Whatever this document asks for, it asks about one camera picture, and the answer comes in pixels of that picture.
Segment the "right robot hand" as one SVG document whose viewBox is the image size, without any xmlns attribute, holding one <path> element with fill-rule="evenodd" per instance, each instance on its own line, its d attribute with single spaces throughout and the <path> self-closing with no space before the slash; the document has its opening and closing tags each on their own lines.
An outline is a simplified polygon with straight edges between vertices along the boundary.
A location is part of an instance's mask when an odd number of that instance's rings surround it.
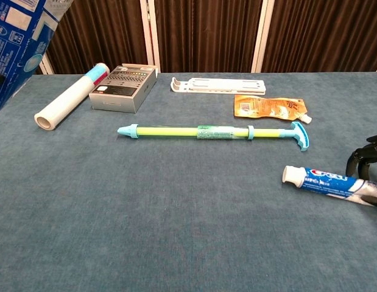
<svg viewBox="0 0 377 292">
<path fill-rule="evenodd" d="M 368 144 L 355 149 L 346 166 L 347 199 L 377 207 L 377 182 L 370 179 L 370 165 L 377 163 L 377 135 L 367 138 Z"/>
</svg>

